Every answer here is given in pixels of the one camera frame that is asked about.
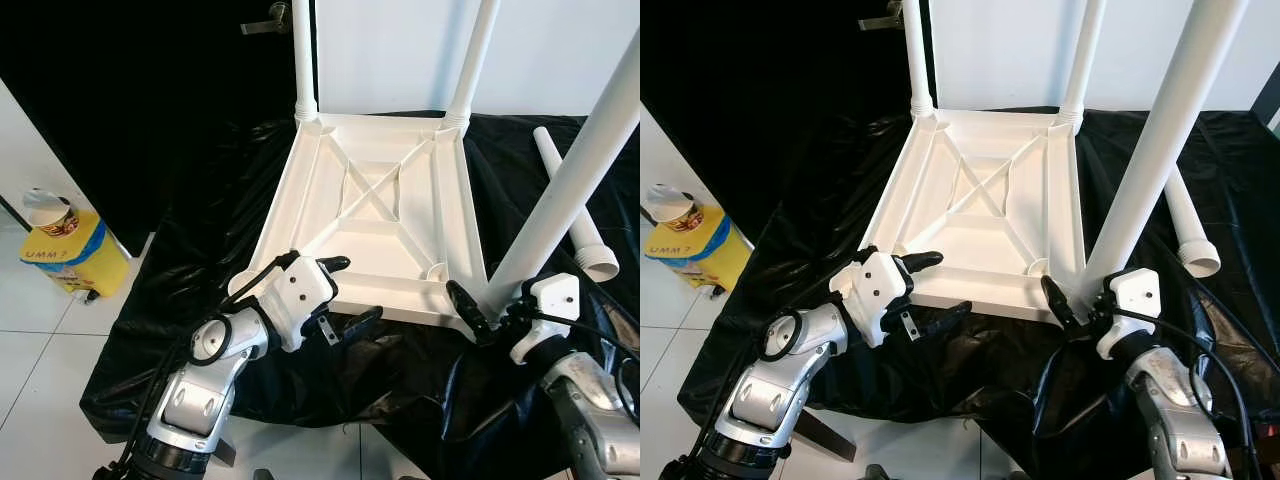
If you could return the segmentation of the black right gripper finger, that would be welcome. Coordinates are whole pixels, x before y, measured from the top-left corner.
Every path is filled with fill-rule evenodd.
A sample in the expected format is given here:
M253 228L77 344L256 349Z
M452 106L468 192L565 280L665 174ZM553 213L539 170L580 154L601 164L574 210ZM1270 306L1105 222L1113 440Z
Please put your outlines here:
M458 283L447 282L445 292L453 305L456 315L471 330L477 346L490 346L495 338L492 324L480 310L477 301Z
M1085 326L1073 310L1070 300L1052 276L1043 275L1041 278L1041 289L1044 294L1046 303L1050 307L1050 312L1059 321L1060 326L1068 334L1085 334Z

